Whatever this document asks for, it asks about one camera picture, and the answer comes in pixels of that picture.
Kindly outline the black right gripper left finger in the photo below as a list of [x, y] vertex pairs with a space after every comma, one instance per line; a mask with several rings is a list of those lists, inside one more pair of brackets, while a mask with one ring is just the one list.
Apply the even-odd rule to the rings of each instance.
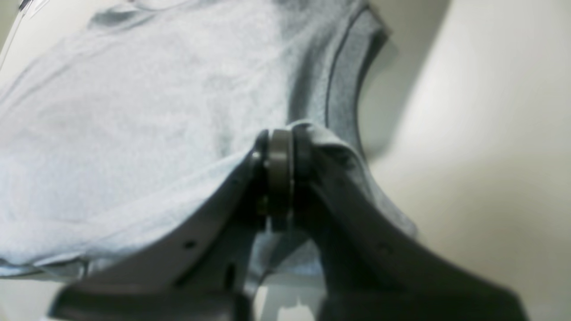
[[269, 229], [270, 156], [263, 130], [239, 166], [171, 234], [66, 286], [49, 316], [62, 321], [251, 321], [244, 284], [252, 246]]

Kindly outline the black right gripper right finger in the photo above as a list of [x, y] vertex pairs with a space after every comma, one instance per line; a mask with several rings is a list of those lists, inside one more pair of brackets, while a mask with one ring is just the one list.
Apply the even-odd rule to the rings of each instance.
[[341, 166], [289, 130], [294, 226], [318, 246], [320, 321], [526, 321], [519, 297], [447, 262], [381, 215]]

